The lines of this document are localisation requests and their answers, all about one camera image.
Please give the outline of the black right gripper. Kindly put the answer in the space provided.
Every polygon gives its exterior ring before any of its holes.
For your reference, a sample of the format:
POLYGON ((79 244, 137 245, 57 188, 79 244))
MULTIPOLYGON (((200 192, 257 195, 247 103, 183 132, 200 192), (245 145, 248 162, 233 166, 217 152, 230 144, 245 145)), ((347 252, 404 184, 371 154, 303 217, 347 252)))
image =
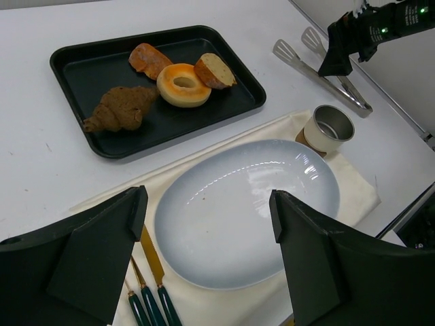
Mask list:
POLYGON ((397 3, 382 6, 363 3, 333 22, 328 27, 329 48, 318 75, 348 76, 353 71, 350 55, 358 53, 361 61, 367 61, 378 45, 395 39, 397 9, 397 3))

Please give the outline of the sliced seeded bread loaf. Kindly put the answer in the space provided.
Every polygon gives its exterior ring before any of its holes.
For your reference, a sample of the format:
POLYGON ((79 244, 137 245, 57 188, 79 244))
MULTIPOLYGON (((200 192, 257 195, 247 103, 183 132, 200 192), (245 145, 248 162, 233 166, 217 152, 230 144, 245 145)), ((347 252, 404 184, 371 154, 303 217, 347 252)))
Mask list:
POLYGON ((203 54, 194 65, 194 72, 208 87, 223 90, 237 84, 234 74, 216 54, 203 54))

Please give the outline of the orange-brown pastry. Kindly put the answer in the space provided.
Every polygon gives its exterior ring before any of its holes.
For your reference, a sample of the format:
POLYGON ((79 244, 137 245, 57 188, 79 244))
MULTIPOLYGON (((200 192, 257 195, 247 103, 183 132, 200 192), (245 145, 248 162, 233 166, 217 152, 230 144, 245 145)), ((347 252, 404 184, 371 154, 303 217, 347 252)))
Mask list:
POLYGON ((168 57, 148 43, 139 44, 130 53, 128 62, 136 72, 145 73, 154 81, 165 67, 173 64, 168 57))

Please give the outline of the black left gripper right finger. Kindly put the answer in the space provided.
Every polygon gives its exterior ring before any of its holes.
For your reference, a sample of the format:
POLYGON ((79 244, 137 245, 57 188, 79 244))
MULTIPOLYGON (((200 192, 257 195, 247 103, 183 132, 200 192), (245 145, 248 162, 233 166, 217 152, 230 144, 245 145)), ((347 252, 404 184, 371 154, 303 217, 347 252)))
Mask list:
POLYGON ((283 190, 269 199, 297 325, 433 325, 434 251, 361 233, 283 190))

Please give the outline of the steel cup with cream sleeve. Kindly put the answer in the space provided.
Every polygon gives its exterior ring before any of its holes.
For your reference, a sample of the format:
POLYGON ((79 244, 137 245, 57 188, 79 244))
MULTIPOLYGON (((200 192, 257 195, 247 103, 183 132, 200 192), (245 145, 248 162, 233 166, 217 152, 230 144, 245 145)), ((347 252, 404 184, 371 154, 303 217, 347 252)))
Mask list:
POLYGON ((354 134, 353 122, 346 113, 331 105, 321 105, 314 110, 295 141, 325 158, 350 141, 354 134))

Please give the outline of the cream cloth placemat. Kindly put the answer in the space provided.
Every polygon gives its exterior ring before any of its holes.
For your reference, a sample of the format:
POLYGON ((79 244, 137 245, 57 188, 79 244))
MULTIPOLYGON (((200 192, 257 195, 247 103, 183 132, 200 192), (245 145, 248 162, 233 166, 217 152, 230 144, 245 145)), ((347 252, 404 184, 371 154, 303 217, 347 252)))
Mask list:
MULTIPOLYGON (((271 139, 292 141, 308 119, 308 111, 283 115, 77 204, 70 208, 70 212, 80 213, 129 187, 143 185, 149 198, 145 224, 147 227, 152 227, 164 191, 194 164, 245 143, 271 139)), ((349 226, 355 226, 380 204, 379 195, 341 154, 334 152, 327 155, 326 162, 332 169, 340 190, 338 220, 349 226)), ((266 306, 267 300, 278 297, 283 300, 286 307, 290 306, 283 272, 246 289, 208 290, 188 284, 170 271, 168 264, 163 266, 164 278, 169 282, 169 291, 175 296, 176 309, 186 325, 262 325, 262 317, 253 317, 252 313, 267 312, 269 310, 266 306)))

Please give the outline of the orange glazed bagel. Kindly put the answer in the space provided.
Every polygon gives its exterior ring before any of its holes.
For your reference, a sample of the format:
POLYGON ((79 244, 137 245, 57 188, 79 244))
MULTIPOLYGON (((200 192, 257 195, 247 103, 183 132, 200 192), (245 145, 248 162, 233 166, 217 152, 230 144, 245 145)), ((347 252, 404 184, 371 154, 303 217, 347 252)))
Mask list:
POLYGON ((187 63, 165 67, 158 75, 156 85, 166 102, 181 108, 199 107, 211 95, 211 88, 199 79, 194 66, 187 63))

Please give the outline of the steel serving tongs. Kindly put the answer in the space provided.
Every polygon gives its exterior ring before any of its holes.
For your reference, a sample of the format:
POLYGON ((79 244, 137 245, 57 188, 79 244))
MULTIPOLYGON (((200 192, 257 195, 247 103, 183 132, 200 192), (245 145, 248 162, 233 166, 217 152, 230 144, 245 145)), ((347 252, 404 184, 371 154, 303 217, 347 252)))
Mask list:
MULTIPOLYGON (((307 27, 300 39, 309 50, 318 55, 321 59, 326 57, 326 49, 321 41, 321 37, 313 27, 307 27)), ((285 64, 327 90, 360 117, 366 118, 373 112, 372 107, 366 102, 348 77, 336 76, 342 86, 342 88, 337 88, 325 77, 320 77, 317 71, 306 64, 299 55, 297 55, 296 51, 283 39, 278 39, 275 42, 273 54, 285 64)))

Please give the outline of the brown chocolate croissant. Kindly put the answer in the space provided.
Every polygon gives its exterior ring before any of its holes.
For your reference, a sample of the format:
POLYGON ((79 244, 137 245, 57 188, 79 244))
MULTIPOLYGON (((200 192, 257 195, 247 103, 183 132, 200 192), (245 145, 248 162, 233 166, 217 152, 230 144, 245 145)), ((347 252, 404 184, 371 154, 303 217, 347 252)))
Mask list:
POLYGON ((159 96, 157 87, 112 88, 101 97, 92 115, 83 121, 84 131, 136 130, 159 96))

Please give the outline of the pale blue oval plate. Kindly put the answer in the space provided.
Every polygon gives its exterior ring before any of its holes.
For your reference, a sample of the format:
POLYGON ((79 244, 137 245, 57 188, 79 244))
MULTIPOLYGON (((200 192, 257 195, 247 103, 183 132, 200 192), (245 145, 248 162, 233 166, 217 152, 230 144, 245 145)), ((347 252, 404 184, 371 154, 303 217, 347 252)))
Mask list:
POLYGON ((269 198, 286 191, 329 217, 341 196, 326 161, 278 139, 237 145, 195 164, 163 194, 154 218, 161 257, 206 289, 241 289, 284 268, 269 198))

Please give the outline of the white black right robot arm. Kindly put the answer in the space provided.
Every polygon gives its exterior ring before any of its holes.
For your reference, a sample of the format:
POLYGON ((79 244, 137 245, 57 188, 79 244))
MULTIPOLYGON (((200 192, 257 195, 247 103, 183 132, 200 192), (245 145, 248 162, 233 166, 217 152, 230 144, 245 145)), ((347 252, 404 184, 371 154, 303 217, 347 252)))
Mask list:
POLYGON ((434 2, 408 0, 347 12, 328 27, 328 51, 318 70, 321 77, 348 76, 352 54, 369 61, 378 45, 434 28, 434 2))

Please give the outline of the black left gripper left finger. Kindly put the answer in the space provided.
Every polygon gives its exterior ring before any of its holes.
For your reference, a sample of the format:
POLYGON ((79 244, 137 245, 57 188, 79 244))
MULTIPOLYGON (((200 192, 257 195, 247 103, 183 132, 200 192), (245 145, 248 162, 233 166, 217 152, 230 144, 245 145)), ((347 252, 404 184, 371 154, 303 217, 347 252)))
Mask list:
POLYGON ((131 187, 1 242, 2 325, 110 325, 148 195, 131 187))

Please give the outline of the black baking tray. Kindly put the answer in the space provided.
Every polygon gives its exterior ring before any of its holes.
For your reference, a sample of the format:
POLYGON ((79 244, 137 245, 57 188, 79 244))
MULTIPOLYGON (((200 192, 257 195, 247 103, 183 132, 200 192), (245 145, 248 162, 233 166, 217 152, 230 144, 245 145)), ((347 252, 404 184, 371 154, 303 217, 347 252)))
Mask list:
POLYGON ((186 26, 56 50, 50 66, 78 122, 89 117, 113 87, 155 85, 128 63, 130 53, 141 43, 154 46, 174 63, 193 65, 204 53, 217 54, 229 66, 237 84, 213 90, 208 101, 194 109, 174 107, 159 98, 135 131, 86 133, 89 146, 104 158, 145 156, 178 145, 253 115, 266 101, 264 88, 216 30, 186 26))

